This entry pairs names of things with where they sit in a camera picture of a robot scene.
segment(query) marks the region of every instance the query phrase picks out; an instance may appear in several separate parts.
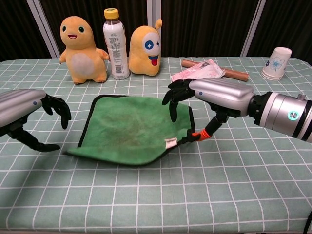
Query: green cloth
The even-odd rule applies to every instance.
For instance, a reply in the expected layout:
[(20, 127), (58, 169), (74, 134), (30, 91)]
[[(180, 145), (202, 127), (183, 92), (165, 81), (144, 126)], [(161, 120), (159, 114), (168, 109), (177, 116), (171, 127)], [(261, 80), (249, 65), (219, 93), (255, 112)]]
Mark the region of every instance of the green cloth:
[(147, 164), (167, 154), (165, 139), (187, 141), (192, 110), (179, 104), (172, 123), (168, 105), (154, 97), (101, 95), (94, 99), (79, 145), (65, 154), (128, 165)]

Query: paper cup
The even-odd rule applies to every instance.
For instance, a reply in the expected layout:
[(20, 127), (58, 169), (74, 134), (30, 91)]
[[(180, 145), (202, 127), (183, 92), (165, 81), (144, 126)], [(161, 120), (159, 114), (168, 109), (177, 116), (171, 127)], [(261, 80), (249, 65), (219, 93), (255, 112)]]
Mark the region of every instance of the paper cup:
[(276, 47), (262, 69), (263, 77), (271, 80), (282, 79), (291, 54), (292, 51), (289, 48)]

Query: curtain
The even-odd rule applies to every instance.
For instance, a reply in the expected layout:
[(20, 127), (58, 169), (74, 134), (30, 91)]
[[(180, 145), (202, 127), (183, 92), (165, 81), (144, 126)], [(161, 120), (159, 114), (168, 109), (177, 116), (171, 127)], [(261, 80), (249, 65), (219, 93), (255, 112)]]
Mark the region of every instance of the curtain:
[(50, 58), (26, 0), (0, 0), (0, 61)]
[(269, 57), (278, 46), (312, 64), (312, 1), (266, 1), (247, 55)]
[(162, 56), (240, 56), (258, 0), (163, 0)]
[(69, 16), (79, 16), (86, 20), (93, 30), (96, 46), (106, 52), (102, 29), (105, 22), (104, 9), (118, 9), (119, 20), (125, 27), (127, 53), (133, 31), (147, 25), (146, 0), (40, 0), (40, 3), (60, 53), (66, 46), (61, 41), (59, 28), (62, 21)]

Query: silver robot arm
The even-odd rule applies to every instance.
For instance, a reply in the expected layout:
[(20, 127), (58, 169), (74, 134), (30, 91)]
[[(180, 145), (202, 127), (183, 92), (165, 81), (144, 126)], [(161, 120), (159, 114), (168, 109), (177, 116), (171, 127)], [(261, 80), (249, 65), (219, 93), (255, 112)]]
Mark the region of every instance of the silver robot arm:
[(11, 90), (0, 94), (0, 137), (8, 134), (11, 138), (40, 152), (59, 149), (60, 147), (55, 144), (39, 143), (34, 136), (23, 130), (28, 116), (40, 107), (43, 107), (49, 115), (53, 114), (54, 109), (61, 116), (63, 129), (67, 128), (71, 113), (63, 99), (35, 89)]
[(210, 138), (229, 117), (250, 116), (254, 124), (312, 143), (312, 101), (275, 92), (255, 95), (251, 86), (224, 79), (177, 80), (163, 99), (168, 102), (171, 120), (176, 121), (179, 101), (195, 96), (208, 103), (216, 116), (194, 140)]

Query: wooden stick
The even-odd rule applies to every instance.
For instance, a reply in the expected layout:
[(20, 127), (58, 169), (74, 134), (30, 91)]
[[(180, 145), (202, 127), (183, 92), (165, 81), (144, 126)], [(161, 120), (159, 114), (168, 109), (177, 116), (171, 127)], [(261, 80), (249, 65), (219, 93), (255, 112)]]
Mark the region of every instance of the wooden stick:
[[(190, 67), (195, 66), (198, 63), (199, 62), (194, 62), (194, 61), (189, 61), (189, 60), (184, 59), (182, 61), (182, 66), (190, 68)], [(232, 79), (238, 79), (238, 80), (241, 80), (244, 82), (248, 81), (248, 73), (233, 71), (233, 70), (229, 70), (229, 69), (222, 68), (222, 67), (221, 67), (221, 69), (225, 71), (225, 75), (224, 75), (225, 77), (232, 78)]]

